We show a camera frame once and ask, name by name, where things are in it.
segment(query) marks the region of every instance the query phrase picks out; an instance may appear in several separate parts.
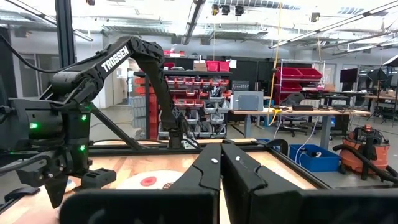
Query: wooden table surface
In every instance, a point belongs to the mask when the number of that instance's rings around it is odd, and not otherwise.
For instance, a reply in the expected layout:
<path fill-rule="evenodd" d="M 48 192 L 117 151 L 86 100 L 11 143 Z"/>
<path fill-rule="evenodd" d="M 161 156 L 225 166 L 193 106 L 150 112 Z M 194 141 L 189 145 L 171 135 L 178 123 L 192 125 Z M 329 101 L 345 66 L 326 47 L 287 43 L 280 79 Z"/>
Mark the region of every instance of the wooden table surface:
<path fill-rule="evenodd" d="M 364 96 L 365 98 L 376 100 L 377 96 Z M 394 96 L 379 96 L 379 99 L 381 100 L 396 100 Z"/>
<path fill-rule="evenodd" d="M 238 110 L 230 110 L 233 114 L 252 114 L 252 115 L 268 115 L 274 114 L 274 108 L 264 108 L 263 111 L 238 111 Z M 350 115 L 370 115 L 368 111 L 359 111 L 359 110 L 352 110 L 352 111 L 337 111 L 337 110 L 316 110 L 313 111 L 294 111 L 291 108 L 288 108 L 288 111 L 282 110 L 281 115 L 308 115 L 308 116 L 324 116 L 324 115 L 340 115 L 340 114 L 350 114 Z"/>
<path fill-rule="evenodd" d="M 251 141 L 253 139 L 233 139 L 234 141 Z M 204 140 L 205 142 L 220 142 L 220 139 Z M 102 142 L 109 145 L 116 142 Z M 302 189 L 314 189 L 314 186 L 308 183 L 304 178 L 296 174 L 281 161 L 276 159 L 268 152 L 250 152 L 249 155 L 259 161 L 261 164 L 272 170 L 276 174 L 301 187 Z M 168 156 L 115 156 L 115 157 L 91 157 L 93 165 L 90 169 L 95 170 L 101 167 L 112 169 L 117 172 L 115 182 L 104 188 L 116 188 L 120 183 L 129 177 L 141 172 L 153 170 L 174 170 L 185 172 L 192 162 L 197 158 L 197 154 L 191 155 L 168 155 Z M 79 179 L 73 179 L 79 185 Z M 72 192 L 66 192 L 65 198 Z M 51 207 L 50 200 L 44 187 L 34 196 L 25 196 L 15 203 L 11 208 L 0 215 L 1 224 L 57 224 L 56 210 Z M 229 223 L 228 211 L 225 204 L 224 194 L 220 198 L 220 223 Z"/>

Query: gray box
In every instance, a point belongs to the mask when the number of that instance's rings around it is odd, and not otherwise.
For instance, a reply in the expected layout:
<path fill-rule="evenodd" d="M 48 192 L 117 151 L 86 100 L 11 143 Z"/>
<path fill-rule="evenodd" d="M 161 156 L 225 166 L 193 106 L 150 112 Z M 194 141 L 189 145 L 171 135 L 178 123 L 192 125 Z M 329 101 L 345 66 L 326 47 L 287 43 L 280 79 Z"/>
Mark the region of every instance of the gray box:
<path fill-rule="evenodd" d="M 262 91 L 234 91 L 232 109 L 263 111 L 264 93 Z"/>

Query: concrete floor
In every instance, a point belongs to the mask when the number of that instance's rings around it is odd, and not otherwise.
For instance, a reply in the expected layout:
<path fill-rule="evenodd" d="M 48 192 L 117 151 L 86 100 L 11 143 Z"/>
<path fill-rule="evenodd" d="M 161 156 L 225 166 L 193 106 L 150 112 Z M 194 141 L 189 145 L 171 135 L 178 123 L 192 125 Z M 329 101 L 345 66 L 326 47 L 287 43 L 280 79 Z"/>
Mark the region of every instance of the concrete floor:
<path fill-rule="evenodd" d="M 132 114 L 130 107 L 128 106 L 113 106 L 103 110 L 103 113 L 114 121 L 123 131 L 130 136 L 135 136 L 136 129 L 133 129 L 130 125 L 132 121 Z M 366 118 L 355 117 L 351 123 L 351 129 L 357 125 L 371 124 L 374 128 L 382 131 L 383 135 L 390 140 L 389 150 L 389 165 L 398 170 L 398 127 L 392 127 L 391 122 L 381 124 L 380 119 L 366 121 Z M 243 123 L 236 125 L 240 130 L 243 130 Z M 252 126 L 252 136 L 254 138 L 267 138 L 272 139 L 274 137 L 275 127 L 268 127 L 265 129 L 259 129 Z M 242 138 L 243 136 L 232 127 L 228 127 L 227 138 Z M 289 144 L 302 144 L 308 136 L 304 133 L 297 133 L 293 138 L 288 132 L 277 133 L 276 138 L 285 139 Z M 91 118 L 91 131 L 90 139 L 94 141 L 104 139 L 119 139 L 112 131 L 110 131 L 102 122 L 92 116 Z M 319 144 L 320 143 L 320 131 L 311 137 L 308 144 Z M 341 144 L 341 138 L 335 137 L 330 142 L 330 149 Z M 388 182 L 382 183 L 378 178 L 369 178 L 368 181 L 363 181 L 357 175 L 341 175 L 337 172 L 331 173 L 314 173 L 315 176 L 326 182 L 332 187 L 355 187 L 355 186 L 367 186 L 367 185 L 383 185 L 389 184 Z M 15 172 L 8 173 L 0 177 L 0 203 L 4 202 L 4 195 L 8 192 L 22 187 Z"/>

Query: yellow cable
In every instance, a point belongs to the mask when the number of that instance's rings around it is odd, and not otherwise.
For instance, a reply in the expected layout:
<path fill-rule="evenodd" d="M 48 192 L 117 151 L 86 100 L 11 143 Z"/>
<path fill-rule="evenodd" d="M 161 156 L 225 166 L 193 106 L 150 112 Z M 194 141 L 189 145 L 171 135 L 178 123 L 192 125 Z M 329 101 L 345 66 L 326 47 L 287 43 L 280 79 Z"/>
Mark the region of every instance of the yellow cable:
<path fill-rule="evenodd" d="M 278 21 L 278 41 L 279 41 L 279 34 L 280 34 L 280 30 L 281 30 L 281 25 L 280 25 L 280 21 L 282 20 L 282 3 L 279 3 L 279 21 Z M 279 56 L 279 44 L 276 46 L 276 53 L 275 53 L 275 60 L 274 60 L 274 69 L 276 69 L 276 65 L 278 63 L 278 56 Z M 271 108 L 271 101 L 272 101 L 272 97 L 274 96 L 274 81 L 275 81 L 275 73 L 272 73 L 272 83 L 271 83 L 271 97 L 269 99 L 268 102 L 268 108 Z M 268 124 L 269 121 L 269 115 L 267 115 L 267 124 L 268 126 L 272 125 L 275 121 L 276 118 L 276 112 L 277 110 L 274 110 L 274 117 L 271 121 L 271 123 Z"/>

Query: green led light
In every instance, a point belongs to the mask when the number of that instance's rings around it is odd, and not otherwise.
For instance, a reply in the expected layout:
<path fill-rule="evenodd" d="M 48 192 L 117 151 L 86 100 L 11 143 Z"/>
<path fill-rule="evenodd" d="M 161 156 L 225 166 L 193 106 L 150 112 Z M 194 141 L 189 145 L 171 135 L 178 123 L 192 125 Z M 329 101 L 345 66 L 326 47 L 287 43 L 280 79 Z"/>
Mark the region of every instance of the green led light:
<path fill-rule="evenodd" d="M 39 125 L 36 124 L 36 123 L 30 123 L 30 124 L 29 124 L 29 128 L 30 128 L 30 129 L 35 129 L 35 128 L 38 128 L 38 127 L 39 127 Z"/>

